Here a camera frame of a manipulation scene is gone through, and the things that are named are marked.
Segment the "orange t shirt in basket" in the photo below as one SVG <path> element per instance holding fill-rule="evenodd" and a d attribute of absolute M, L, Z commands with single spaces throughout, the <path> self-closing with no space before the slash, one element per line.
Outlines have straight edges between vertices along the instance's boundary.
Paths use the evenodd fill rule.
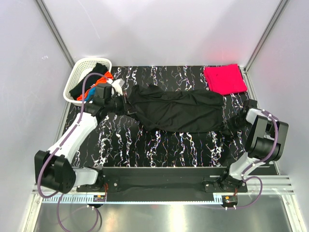
<path fill-rule="evenodd" d="M 109 79 L 113 80 L 113 75 L 112 75 L 109 71 L 107 71 L 107 72 L 104 74 L 103 77 L 101 77 L 100 79 L 98 79 L 98 80 L 91 86 L 91 88 L 96 87 L 98 84 L 106 84 L 107 81 L 108 81 Z"/>

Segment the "left aluminium corner post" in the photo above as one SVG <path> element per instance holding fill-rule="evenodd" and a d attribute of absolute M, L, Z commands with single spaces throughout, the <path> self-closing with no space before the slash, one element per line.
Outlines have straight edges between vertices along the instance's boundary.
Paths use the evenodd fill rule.
<path fill-rule="evenodd" d="M 74 59 L 72 57 L 72 55 L 70 54 L 62 36 L 60 35 L 60 32 L 45 4 L 45 2 L 43 0 L 34 0 L 34 2 L 36 3 L 41 15 L 43 16 L 50 32 L 52 33 L 58 47 L 60 48 L 62 54 L 64 55 L 66 61 L 68 62 L 69 66 L 71 68 L 73 68 L 75 62 Z"/>

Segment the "aluminium corner post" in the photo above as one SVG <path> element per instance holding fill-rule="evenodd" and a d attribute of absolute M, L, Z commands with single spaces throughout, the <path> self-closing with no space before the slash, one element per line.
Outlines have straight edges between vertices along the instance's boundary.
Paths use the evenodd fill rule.
<path fill-rule="evenodd" d="M 62 36 L 60 35 L 60 32 L 45 4 L 45 2 L 43 0 L 34 0 L 34 2 L 36 3 L 41 15 L 43 16 L 50 32 L 52 33 L 58 47 L 60 48 L 62 54 L 64 55 L 66 61 L 68 62 L 69 66 L 71 68 L 73 68 L 75 62 L 74 59 L 72 57 L 72 55 L 70 54 Z"/>
<path fill-rule="evenodd" d="M 283 14 L 285 8 L 289 4 L 289 0 L 280 0 L 279 4 L 277 5 L 272 17 L 270 18 L 264 32 L 262 33 L 261 38 L 259 39 L 255 49 L 253 50 L 253 53 L 251 54 L 248 62 L 243 67 L 245 72 L 248 72 L 250 68 L 252 67 L 254 61 L 258 57 L 259 52 L 263 48 L 265 42 L 267 41 L 268 37 L 270 36 L 271 32 L 275 28 L 277 22 L 279 21 L 281 15 Z"/>

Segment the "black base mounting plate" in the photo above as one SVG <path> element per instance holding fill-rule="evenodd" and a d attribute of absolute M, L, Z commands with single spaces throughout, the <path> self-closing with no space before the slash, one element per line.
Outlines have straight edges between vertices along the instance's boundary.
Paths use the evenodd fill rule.
<path fill-rule="evenodd" d="M 246 185 L 227 177 L 226 168 L 108 168 L 99 174 L 101 184 L 83 185 L 78 192 L 107 193 L 108 202 L 206 202 L 214 193 L 247 192 Z"/>

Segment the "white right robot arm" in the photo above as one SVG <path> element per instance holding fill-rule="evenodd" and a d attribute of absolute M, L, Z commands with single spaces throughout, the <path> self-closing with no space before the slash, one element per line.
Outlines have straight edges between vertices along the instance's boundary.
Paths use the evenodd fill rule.
<path fill-rule="evenodd" d="M 289 124 L 280 121 L 270 112 L 257 108 L 257 101 L 246 100 L 239 114 L 227 121 L 231 133 L 251 125 L 245 144 L 245 154 L 232 163 L 219 186 L 223 191 L 231 191 L 245 180 L 245 176 L 257 167 L 270 161 L 278 161 L 284 150 Z"/>

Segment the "white plastic basket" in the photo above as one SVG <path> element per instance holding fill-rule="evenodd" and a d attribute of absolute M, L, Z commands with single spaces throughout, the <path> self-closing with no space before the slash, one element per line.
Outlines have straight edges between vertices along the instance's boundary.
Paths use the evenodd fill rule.
<path fill-rule="evenodd" d="M 97 63 L 105 65 L 109 71 L 112 69 L 112 62 L 107 58 L 82 58 L 75 63 L 63 90 L 63 98 L 67 102 L 72 103 L 75 106 L 82 105 L 81 101 L 76 101 L 73 99 L 69 91 L 72 90 L 84 77 L 86 77 L 86 75 L 93 70 Z"/>

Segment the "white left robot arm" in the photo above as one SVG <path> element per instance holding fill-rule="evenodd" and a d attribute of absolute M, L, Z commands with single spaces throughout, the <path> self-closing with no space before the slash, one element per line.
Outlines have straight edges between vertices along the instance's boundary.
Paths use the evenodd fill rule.
<path fill-rule="evenodd" d="M 104 187 L 100 168 L 72 167 L 72 159 L 87 136 L 103 121 L 108 113 L 132 115 L 136 110 L 125 96 L 95 97 L 83 102 L 81 112 L 73 124 L 47 151 L 39 150 L 35 157 L 35 176 L 39 194 L 42 187 L 56 193 L 68 193 L 73 187 L 88 185 L 93 191 Z"/>

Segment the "aluminium frame rail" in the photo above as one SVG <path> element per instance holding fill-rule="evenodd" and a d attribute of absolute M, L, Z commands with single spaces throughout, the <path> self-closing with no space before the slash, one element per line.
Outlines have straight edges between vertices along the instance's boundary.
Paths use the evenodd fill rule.
<path fill-rule="evenodd" d="M 293 192 L 290 180 L 282 175 L 262 175 L 262 176 L 249 176 L 249 180 L 241 184 L 228 184 L 223 185 L 219 183 L 217 176 L 172 176 L 172 175 L 104 175 L 98 184 L 93 185 L 65 185 L 65 190 L 55 190 L 48 187 L 41 186 L 41 192 L 45 195 L 50 195 L 56 192 L 57 194 L 76 193 L 76 192 L 89 192 L 89 193 L 123 193 L 127 190 L 142 191 L 148 190 L 154 192 L 156 190 L 188 190 L 205 192 L 205 193 L 258 193 L 262 190 L 264 194 L 271 192 L 291 193 Z"/>

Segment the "blue t shirt in basket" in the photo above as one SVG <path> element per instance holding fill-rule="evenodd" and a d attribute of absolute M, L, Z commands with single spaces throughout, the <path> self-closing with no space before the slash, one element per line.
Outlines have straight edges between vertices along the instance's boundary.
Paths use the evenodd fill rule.
<path fill-rule="evenodd" d="M 84 101 L 88 101 L 91 97 L 94 96 L 96 87 L 89 89 L 84 95 Z"/>

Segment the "folded pink t shirt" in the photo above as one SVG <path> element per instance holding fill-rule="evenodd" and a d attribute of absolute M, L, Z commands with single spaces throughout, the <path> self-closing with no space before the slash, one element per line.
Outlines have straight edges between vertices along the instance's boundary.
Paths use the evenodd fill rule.
<path fill-rule="evenodd" d="M 210 91 L 229 95 L 248 90 L 237 64 L 205 67 L 203 73 Z"/>

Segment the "right aluminium corner post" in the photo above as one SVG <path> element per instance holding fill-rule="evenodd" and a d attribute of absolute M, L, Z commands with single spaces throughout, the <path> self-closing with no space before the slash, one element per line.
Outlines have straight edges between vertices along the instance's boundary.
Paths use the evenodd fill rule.
<path fill-rule="evenodd" d="M 255 49 L 253 50 L 253 53 L 251 54 L 248 62 L 243 67 L 245 72 L 248 72 L 250 68 L 252 67 L 254 61 L 258 57 L 259 52 L 263 48 L 265 42 L 267 41 L 268 37 L 270 36 L 271 32 L 275 28 L 277 22 L 279 21 L 281 15 L 283 14 L 285 8 L 289 4 L 289 0 L 280 0 L 279 4 L 277 5 L 272 17 L 270 18 L 264 32 L 262 33 L 261 38 L 259 39 Z"/>

